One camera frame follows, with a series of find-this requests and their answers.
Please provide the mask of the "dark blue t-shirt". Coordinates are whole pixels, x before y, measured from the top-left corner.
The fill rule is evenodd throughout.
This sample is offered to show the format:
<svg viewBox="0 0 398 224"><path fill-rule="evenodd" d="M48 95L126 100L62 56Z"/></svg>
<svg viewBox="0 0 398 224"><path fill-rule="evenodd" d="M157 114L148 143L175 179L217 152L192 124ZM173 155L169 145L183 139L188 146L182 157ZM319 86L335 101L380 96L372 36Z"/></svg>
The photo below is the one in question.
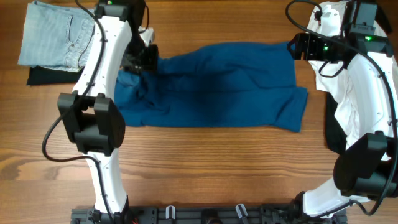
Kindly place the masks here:
<svg viewBox="0 0 398 224"><path fill-rule="evenodd" d="M299 132L308 91L286 43L230 42L159 59L155 72L120 71L114 97L128 126Z"/></svg>

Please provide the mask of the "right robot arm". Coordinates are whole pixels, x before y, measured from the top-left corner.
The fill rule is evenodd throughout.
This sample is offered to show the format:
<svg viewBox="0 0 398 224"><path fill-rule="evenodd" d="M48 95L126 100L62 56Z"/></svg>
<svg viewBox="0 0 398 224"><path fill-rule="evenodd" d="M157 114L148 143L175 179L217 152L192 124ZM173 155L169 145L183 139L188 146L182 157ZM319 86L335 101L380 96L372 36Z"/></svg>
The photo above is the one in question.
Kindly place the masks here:
<svg viewBox="0 0 398 224"><path fill-rule="evenodd" d="M303 213L327 219L368 201L379 208L397 197L396 61L391 26L375 1L314 5L308 26L288 44L307 60L317 87L337 103L335 118L346 134L333 177L302 196Z"/></svg>

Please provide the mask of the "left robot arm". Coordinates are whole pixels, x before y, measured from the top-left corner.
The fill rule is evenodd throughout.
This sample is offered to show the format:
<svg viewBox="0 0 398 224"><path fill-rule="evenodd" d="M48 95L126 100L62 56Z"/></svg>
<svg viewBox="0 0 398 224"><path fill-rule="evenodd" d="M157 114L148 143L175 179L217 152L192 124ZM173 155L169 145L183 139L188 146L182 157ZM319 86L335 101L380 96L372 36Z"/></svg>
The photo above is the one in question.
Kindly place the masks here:
<svg viewBox="0 0 398 224"><path fill-rule="evenodd" d="M142 27L149 20L145 1L99 1L90 14L95 21L87 63L71 93L58 97L60 117L69 141L90 169L95 204L74 209L72 223L135 223L121 181L119 148L125 121L114 102L121 69L135 74L157 68L154 31Z"/></svg>

